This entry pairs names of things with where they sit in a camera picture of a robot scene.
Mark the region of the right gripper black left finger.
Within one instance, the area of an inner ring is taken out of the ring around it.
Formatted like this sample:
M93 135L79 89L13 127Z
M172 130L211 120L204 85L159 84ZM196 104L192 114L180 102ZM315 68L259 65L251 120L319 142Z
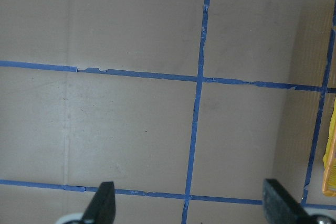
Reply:
M103 182L83 213L80 223L113 224L115 216L114 182Z

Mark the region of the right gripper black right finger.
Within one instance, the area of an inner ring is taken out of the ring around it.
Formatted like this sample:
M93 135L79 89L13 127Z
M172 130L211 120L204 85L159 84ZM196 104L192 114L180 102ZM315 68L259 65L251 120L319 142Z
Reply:
M310 215L276 179L265 179L262 187L264 215L268 223L311 223Z

